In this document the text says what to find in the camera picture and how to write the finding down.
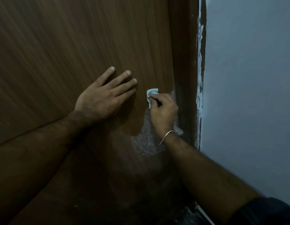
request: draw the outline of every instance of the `forearm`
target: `forearm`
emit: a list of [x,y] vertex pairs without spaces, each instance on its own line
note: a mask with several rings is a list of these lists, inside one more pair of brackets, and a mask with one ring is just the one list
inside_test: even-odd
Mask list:
[[11,219],[56,173],[86,126],[78,112],[0,145],[0,221]]
[[260,195],[240,179],[214,163],[184,140],[170,134],[164,144],[182,180],[206,213],[219,223]]

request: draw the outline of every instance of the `light blue cloth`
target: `light blue cloth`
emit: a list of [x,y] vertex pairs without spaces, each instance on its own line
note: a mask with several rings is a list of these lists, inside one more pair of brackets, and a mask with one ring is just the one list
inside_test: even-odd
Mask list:
[[147,101],[149,102],[149,109],[151,108],[151,102],[149,100],[150,93],[158,94],[158,88],[152,88],[152,89],[147,90]]

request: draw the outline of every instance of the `person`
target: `person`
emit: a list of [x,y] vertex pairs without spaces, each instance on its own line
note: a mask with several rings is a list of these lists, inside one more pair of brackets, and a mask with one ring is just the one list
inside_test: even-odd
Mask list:
[[[78,98],[67,117],[0,145],[0,223],[7,223],[49,182],[83,129],[117,113],[135,93],[126,71],[109,83],[110,67]],[[265,198],[207,158],[173,130],[178,107],[168,94],[150,94],[150,116],[181,178],[215,224],[290,224],[290,206]]]

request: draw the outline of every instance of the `silver bracelet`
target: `silver bracelet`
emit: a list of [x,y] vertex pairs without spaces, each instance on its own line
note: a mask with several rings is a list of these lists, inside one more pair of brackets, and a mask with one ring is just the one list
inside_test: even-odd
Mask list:
[[177,134],[177,131],[175,131],[175,130],[170,130],[169,132],[167,132],[167,134],[165,135],[164,139],[166,138],[166,136],[167,136],[170,132],[175,132],[175,134]]

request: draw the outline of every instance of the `hand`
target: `hand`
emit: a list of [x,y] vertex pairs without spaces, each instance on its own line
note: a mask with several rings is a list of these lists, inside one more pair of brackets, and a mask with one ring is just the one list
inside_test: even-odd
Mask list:
[[169,94],[149,94],[149,96],[151,122],[158,137],[163,139],[170,130],[173,130],[178,106]]
[[120,106],[136,91],[135,88],[131,89],[136,85],[136,79],[120,85],[131,75],[129,70],[103,85],[114,71],[115,67],[108,68],[77,99],[74,110],[79,111],[90,123],[99,122],[116,114]]

